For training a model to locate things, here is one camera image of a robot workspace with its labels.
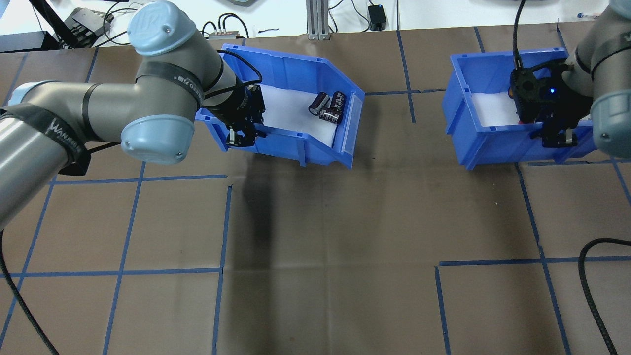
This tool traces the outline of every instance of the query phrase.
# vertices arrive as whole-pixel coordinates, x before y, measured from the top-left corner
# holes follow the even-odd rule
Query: cable
[[[88,149],[88,154],[100,152],[101,150],[112,148],[112,147],[116,147],[117,145],[120,145],[120,143],[112,142],[112,143],[101,144],[98,147],[94,147],[92,149]]]
[[[329,29],[331,30],[331,32],[337,33],[337,31],[338,31],[338,23],[335,22],[335,18],[333,18],[333,14],[331,14],[331,10],[329,10],[329,16],[333,20],[333,25],[335,26],[335,31],[331,28],[331,26],[329,26]]]
[[[224,29],[224,30],[226,29],[226,20],[227,20],[227,19],[229,19],[229,18],[231,18],[231,17],[234,17],[234,18],[236,18],[237,20],[239,20],[239,22],[241,22],[241,25],[243,25],[243,28],[244,28],[244,30],[245,30],[245,37],[246,37],[246,38],[250,38],[250,33],[248,33],[248,31],[247,31],[247,26],[245,25],[245,22],[243,22],[243,20],[241,20],[241,17],[239,17],[239,16],[237,16],[237,15],[235,15],[235,14],[230,14],[230,15],[228,15],[228,16],[226,16],[226,17],[224,17],[224,18],[223,18],[223,23],[222,23],[222,25],[223,25],[223,29]]]
[[[370,21],[368,21],[366,17],[364,17],[359,11],[357,11],[357,7],[355,6],[355,0],[351,0],[351,3],[353,4],[353,8],[355,9],[355,12],[358,15],[360,15],[364,20],[366,20],[366,22],[368,22],[368,27],[366,27],[366,29],[362,31],[362,32],[366,32],[370,28]]]
[[[101,42],[101,43],[99,43],[99,44],[95,45],[95,46],[94,46],[94,47],[92,47],[92,48],[99,48],[100,46],[102,46],[102,45],[104,45],[104,44],[106,44],[106,43],[113,42],[113,40],[115,40],[115,39],[119,38],[120,36],[124,35],[125,33],[127,33],[127,31],[125,31],[125,32],[121,32],[121,33],[117,34],[116,36],[112,37],[111,39],[108,39],[108,40],[106,40],[105,42]]]
[[[515,25],[513,25],[513,60],[515,62],[515,69],[519,70],[524,67],[524,63],[521,61],[519,50],[517,49],[517,26],[519,25],[519,17],[521,16],[521,10],[524,9],[526,0],[521,0],[519,9],[517,10],[517,16],[515,16]]]
[[[396,0],[396,30],[401,29],[401,12],[399,12],[399,0]]]
[[[587,256],[587,252],[594,245],[601,243],[612,243],[631,246],[631,241],[614,238],[594,239],[591,242],[585,244],[579,256],[579,277],[581,278],[581,286],[583,287],[583,293],[585,294],[585,299],[587,300],[587,304],[589,305],[589,310],[592,312],[592,316],[594,316],[594,320],[596,321],[598,330],[600,330],[600,334],[603,336],[605,345],[607,345],[607,350],[609,350],[609,354],[617,355],[618,353],[616,352],[616,347],[613,346],[613,342],[611,341],[611,337],[607,332],[607,328],[605,328],[604,326],[603,319],[600,317],[600,313],[598,313],[596,303],[594,302],[594,298],[592,297],[591,291],[589,290],[589,285],[587,284],[587,276],[585,275],[585,257]]]
[[[203,32],[206,32],[206,26],[208,26],[208,25],[212,25],[212,26],[213,26],[213,28],[215,29],[215,32],[217,32],[217,26],[215,26],[215,23],[214,23],[214,22],[212,22],[212,21],[207,21],[207,22],[206,22],[206,23],[202,26],[202,28],[201,28],[201,32],[202,32],[202,33],[203,33]]]
[[[134,12],[135,12],[135,11],[138,11],[138,9],[134,9],[134,8],[124,8],[124,9],[118,9],[118,10],[116,10],[116,11],[112,11],[112,10],[114,9],[114,6],[116,6],[116,5],[120,4],[121,2],[122,2],[122,1],[117,1],[116,3],[114,3],[114,5],[112,5],[112,6],[111,6],[111,7],[107,10],[107,12],[105,13],[105,15],[103,15],[103,27],[104,27],[104,28],[105,28],[105,21],[106,21],[106,19],[107,19],[107,18],[108,18],[111,14],[114,14],[114,13],[116,13],[116,12],[118,12],[118,11],[122,11],[122,10],[130,10],[130,9],[131,9],[131,10],[134,10]],[[111,43],[114,43],[114,44],[117,44],[117,45],[128,45],[128,44],[130,44],[129,42],[128,42],[128,43],[120,43],[120,42],[116,42],[116,41],[114,40],[114,39],[116,39],[117,37],[120,37],[121,35],[124,35],[125,33],[127,33],[127,31],[122,32],[122,33],[119,33],[118,35],[116,35],[116,36],[114,36],[114,37],[110,37],[110,36],[107,34],[107,31],[105,31],[103,34],[105,35],[105,37],[107,37],[107,41],[105,41],[105,42],[101,43],[100,45],[98,45],[98,46],[96,46],[96,47],[99,47],[99,46],[101,46],[101,45],[103,45],[103,44],[105,44],[105,43],[107,43],[107,42],[111,42]]]
[[[263,75],[261,74],[261,72],[258,71],[258,69],[256,69],[256,67],[253,66],[250,62],[246,61],[245,58],[243,58],[242,56],[240,56],[240,55],[238,55],[237,53],[234,53],[234,52],[224,51],[223,49],[218,49],[217,52],[218,53],[228,54],[230,56],[236,57],[238,60],[242,61],[243,63],[245,63],[245,65],[250,67],[250,69],[252,69],[259,78],[256,79],[256,80],[246,81],[245,83],[241,83],[240,85],[235,85],[233,87],[222,88],[220,90],[213,91],[211,93],[208,93],[208,94],[204,95],[204,99],[208,99],[208,98],[213,97],[213,96],[221,95],[223,93],[231,92],[231,91],[234,91],[236,89],[245,88],[245,87],[248,87],[248,86],[253,85],[253,84],[259,84],[259,83],[261,83],[263,81]]]
[[[329,8],[329,10],[332,10],[332,9],[334,9],[334,8],[337,8],[337,7],[338,7],[341,3],[343,3],[343,2],[344,2],[344,0],[339,0],[339,2],[338,2],[335,6],[333,6],[332,8]]]
[[[35,317],[33,317],[33,314],[28,309],[28,306],[26,302],[24,302],[24,299],[22,298],[20,291],[18,290],[17,287],[15,287],[15,283],[13,283],[13,279],[11,278],[11,275],[9,274],[9,270],[7,270],[6,268],[6,262],[4,261],[4,253],[2,251],[3,236],[4,236],[4,229],[0,231],[0,268],[2,268],[4,279],[6,280],[6,283],[9,284],[9,288],[13,292],[13,296],[15,296],[16,300],[20,304],[20,307],[24,311],[24,314],[27,315],[28,321],[31,322],[31,325],[33,325],[33,328],[35,328],[35,331],[40,336],[40,338],[42,338],[44,344],[46,344],[46,347],[48,347],[48,350],[50,351],[50,353],[52,353],[53,355],[59,355],[59,352],[57,352],[57,349],[55,349],[55,347],[52,345],[52,343],[50,342],[46,334],[44,334],[42,327],[40,327],[40,325],[35,320]]]

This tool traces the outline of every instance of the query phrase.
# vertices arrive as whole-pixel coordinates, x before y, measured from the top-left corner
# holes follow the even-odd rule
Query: capacitor
[[[319,115],[320,111],[329,103],[329,100],[331,100],[331,98],[326,92],[318,93],[313,103],[309,105],[309,112],[314,116]]]
[[[339,124],[342,121],[342,112],[325,107],[320,111],[320,119],[330,123]]]
[[[344,112],[345,102],[346,95],[344,95],[344,93],[341,91],[336,91],[333,93],[333,98],[331,99],[331,109],[342,113]]]

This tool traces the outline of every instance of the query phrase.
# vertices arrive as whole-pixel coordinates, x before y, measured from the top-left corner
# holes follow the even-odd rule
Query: black strap
[[[94,129],[92,129],[92,125],[90,124],[90,120],[88,119],[88,103],[90,102],[90,96],[92,95],[92,91],[94,91],[94,89],[96,89],[99,85],[101,84],[98,83],[92,85],[83,96],[83,103],[81,104],[81,116],[83,117],[83,126],[85,127],[85,131],[88,136],[91,136],[98,141],[104,141],[94,132]]]
[[[594,51],[592,56],[592,63],[595,63],[591,70],[592,80],[594,80],[594,74],[600,64],[602,64],[607,58],[613,56],[622,51],[631,49],[631,32],[624,32],[603,43]]]
[[[201,107],[204,92],[199,79],[190,71],[167,62],[146,61],[140,64],[138,74],[136,74],[136,81],[141,76],[147,75],[162,78],[186,89],[197,101],[198,108]]]
[[[85,159],[86,156],[89,158],[90,154],[72,127],[47,109],[22,102],[0,109],[3,116],[7,113],[9,117],[19,119],[62,146],[68,153],[68,164]]]
[[[204,88],[204,93],[210,91],[210,89],[212,89],[215,85],[217,85],[217,83],[221,80],[221,77],[223,76],[223,58],[221,59],[221,67],[219,68],[219,74],[217,74],[217,77],[215,78],[215,80],[213,80],[212,83],[210,83],[207,87]]]

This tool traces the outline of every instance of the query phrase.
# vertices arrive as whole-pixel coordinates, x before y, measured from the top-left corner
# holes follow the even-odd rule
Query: white wall
[[[333,6],[338,0],[329,0]],[[515,18],[518,0],[399,0],[401,29],[509,25]],[[75,7],[105,11],[112,3],[97,0],[48,0],[62,19],[66,19]],[[201,28],[208,20],[216,21],[218,15],[234,12],[249,27],[251,36],[271,37],[306,33],[307,10],[305,0],[257,0],[250,7],[234,5],[227,0],[172,0],[183,9]],[[354,0],[357,9],[366,14],[368,0]],[[396,0],[373,0],[383,4],[389,19],[388,29],[396,29]],[[609,0],[528,0],[522,13],[521,23],[548,23],[578,21],[579,12],[597,13],[605,9]],[[118,6],[126,7],[130,3]],[[366,22],[353,9],[351,0],[332,10],[340,32],[359,32]],[[120,17],[112,34],[125,30],[131,16]],[[228,29],[240,30],[240,23],[229,20]],[[257,34],[258,30],[279,28]],[[5,15],[0,18],[0,34],[39,30],[35,15],[27,0],[11,1]]]

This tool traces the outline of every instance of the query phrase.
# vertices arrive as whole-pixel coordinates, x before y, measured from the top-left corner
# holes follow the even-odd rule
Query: metal post
[[[329,33],[329,0],[307,0],[307,35],[310,40],[326,40]]]

